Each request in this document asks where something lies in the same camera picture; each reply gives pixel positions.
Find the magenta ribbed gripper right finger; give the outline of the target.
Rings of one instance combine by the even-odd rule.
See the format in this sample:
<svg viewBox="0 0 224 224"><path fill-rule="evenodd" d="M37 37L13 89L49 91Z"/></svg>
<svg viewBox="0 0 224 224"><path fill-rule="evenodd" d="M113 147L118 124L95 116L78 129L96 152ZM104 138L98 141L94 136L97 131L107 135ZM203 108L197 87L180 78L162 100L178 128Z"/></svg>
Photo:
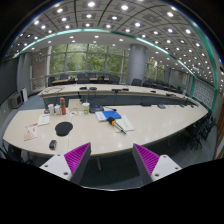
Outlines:
<svg viewBox="0 0 224 224"><path fill-rule="evenodd" d="M138 144L133 144L132 154L144 185L181 170L168 155L158 155Z"/></svg>

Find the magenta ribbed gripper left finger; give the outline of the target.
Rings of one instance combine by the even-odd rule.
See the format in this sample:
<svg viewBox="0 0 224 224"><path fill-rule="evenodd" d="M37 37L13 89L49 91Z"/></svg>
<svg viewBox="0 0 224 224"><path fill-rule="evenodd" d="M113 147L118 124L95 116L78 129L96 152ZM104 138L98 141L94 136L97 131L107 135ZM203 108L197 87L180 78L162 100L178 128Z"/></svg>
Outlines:
<svg viewBox="0 0 224 224"><path fill-rule="evenodd" d="M86 143L64 155L54 155L41 166L41 169L75 184L79 184L90 154L91 143Z"/></svg>

